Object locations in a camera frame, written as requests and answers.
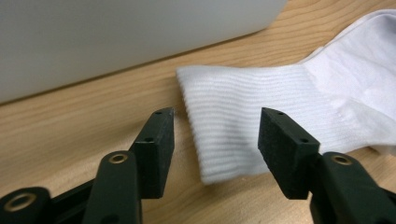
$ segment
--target black plastic part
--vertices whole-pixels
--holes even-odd
[[[44,188],[18,189],[0,200],[0,223],[52,223],[50,193]]]
[[[142,199],[158,199],[163,196],[174,148],[174,109],[155,111],[130,148],[139,164]],[[53,199],[56,224],[81,222],[92,183],[93,180],[88,181]]]
[[[311,164],[310,166],[309,179],[311,180],[310,191],[312,192],[312,199],[309,208],[315,224],[334,224],[337,217],[332,208],[329,195],[320,181],[320,172],[316,166],[319,163],[320,159],[317,160],[316,164]]]
[[[384,192],[388,195],[388,198],[393,202],[393,204],[396,207],[396,194],[387,189],[382,189],[382,190],[384,190]]]
[[[306,199],[308,166],[318,158],[319,141],[283,112],[263,108],[259,150],[288,199]]]
[[[361,164],[348,155],[328,152],[318,164],[337,223],[396,223],[396,207]]]
[[[80,223],[90,197],[93,180],[52,199],[56,224]]]
[[[137,167],[132,152],[116,151],[103,157],[82,223],[141,223]]]
[[[174,148],[174,109],[157,110],[129,149],[136,156],[142,198],[163,196]]]

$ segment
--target ribbed fabric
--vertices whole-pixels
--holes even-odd
[[[257,149],[262,107],[291,116],[319,140],[320,152],[394,148],[396,103],[390,97],[396,94],[396,37],[391,39],[396,30],[395,12],[382,10],[363,17],[297,64],[177,69],[203,182],[268,171]],[[367,49],[361,42],[367,44],[373,38],[367,33],[373,26],[385,38],[380,36]],[[375,56],[360,60],[361,52],[367,50]],[[364,70],[350,71],[361,64]],[[381,69],[387,72],[374,73]],[[389,97],[381,100],[386,94]]]

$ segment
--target wooden table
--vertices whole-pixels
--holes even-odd
[[[359,17],[394,0],[290,0],[267,29],[0,106],[0,195],[31,186],[56,196],[94,177],[108,152],[131,145],[149,115],[176,109],[176,148],[160,200],[143,201],[145,223],[311,223],[308,201],[288,201],[271,174],[204,186],[175,70],[296,63]],[[350,153],[396,191],[396,158]]]

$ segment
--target screw hole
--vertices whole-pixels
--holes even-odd
[[[352,161],[346,157],[343,156],[333,156],[332,160],[341,164],[341,165],[351,165]]]
[[[35,198],[36,196],[33,193],[26,192],[19,194],[9,200],[4,206],[4,209],[8,212],[20,211],[23,208],[32,204],[35,201]]]
[[[152,142],[152,141],[154,141],[154,138],[152,137],[145,138],[145,142]]]
[[[117,164],[117,163],[122,163],[122,162],[126,161],[126,159],[128,159],[127,155],[116,154],[116,155],[110,157],[110,159],[108,159],[108,161],[110,161],[111,163]]]
[[[117,215],[109,215],[101,220],[101,224],[117,224],[119,223],[120,219]]]

